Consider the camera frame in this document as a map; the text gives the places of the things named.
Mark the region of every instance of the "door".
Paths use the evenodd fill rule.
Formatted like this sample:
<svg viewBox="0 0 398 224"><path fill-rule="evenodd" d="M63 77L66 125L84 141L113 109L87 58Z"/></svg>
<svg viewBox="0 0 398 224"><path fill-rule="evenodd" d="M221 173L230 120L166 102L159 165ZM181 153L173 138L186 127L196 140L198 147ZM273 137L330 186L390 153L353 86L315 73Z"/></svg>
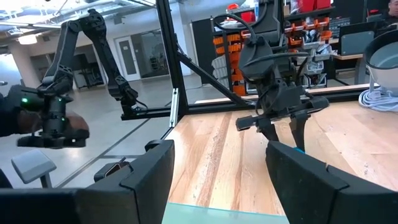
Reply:
<svg viewBox="0 0 398 224"><path fill-rule="evenodd" d="M127 81L140 79L137 58L134 53L130 37L121 37L115 39L116 50L118 51L119 63L122 67L122 75Z"/></svg>

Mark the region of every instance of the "white pillar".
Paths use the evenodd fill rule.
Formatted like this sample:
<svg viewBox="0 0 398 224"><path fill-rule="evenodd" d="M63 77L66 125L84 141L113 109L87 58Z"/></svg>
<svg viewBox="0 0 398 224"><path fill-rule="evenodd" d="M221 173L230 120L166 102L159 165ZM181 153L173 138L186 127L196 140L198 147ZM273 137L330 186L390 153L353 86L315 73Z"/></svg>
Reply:
<svg viewBox="0 0 398 224"><path fill-rule="evenodd" d="M37 88L40 85L35 68L30 60L30 52L27 46L21 45L18 42L13 42L8 45L9 50L14 57L15 64L24 81L25 86Z"/></svg>

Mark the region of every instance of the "white cable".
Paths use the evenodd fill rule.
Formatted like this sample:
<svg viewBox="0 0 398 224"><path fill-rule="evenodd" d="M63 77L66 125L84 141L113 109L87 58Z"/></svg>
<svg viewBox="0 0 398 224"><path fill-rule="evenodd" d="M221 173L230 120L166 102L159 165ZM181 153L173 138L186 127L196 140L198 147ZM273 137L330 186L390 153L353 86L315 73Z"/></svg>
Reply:
<svg viewBox="0 0 398 224"><path fill-rule="evenodd" d="M398 112L398 96L393 96L391 91L386 91L383 87L363 91L358 101L361 106L372 110Z"/></svg>

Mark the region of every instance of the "ceiling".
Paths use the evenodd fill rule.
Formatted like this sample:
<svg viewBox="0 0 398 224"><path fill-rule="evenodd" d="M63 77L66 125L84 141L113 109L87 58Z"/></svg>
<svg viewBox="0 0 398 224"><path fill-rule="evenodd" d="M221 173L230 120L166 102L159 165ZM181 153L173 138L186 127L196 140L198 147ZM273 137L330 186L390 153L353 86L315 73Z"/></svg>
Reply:
<svg viewBox="0 0 398 224"><path fill-rule="evenodd" d="M0 46L24 35L59 32L61 23L87 16L88 9L96 9L105 19L112 19L154 8L155 1L10 0L0 6Z"/></svg>

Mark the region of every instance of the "person's hand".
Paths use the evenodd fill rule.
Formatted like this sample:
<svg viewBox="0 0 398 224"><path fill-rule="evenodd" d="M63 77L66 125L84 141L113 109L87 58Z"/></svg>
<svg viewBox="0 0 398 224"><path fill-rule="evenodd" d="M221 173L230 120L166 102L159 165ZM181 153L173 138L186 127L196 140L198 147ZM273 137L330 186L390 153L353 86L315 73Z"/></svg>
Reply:
<svg viewBox="0 0 398 224"><path fill-rule="evenodd" d="M74 112L67 112L67 118L69 119L70 126L74 129L89 130L87 122ZM38 113L21 111L18 114L18 125L19 132L21 134L32 133L42 129L42 120Z"/></svg>

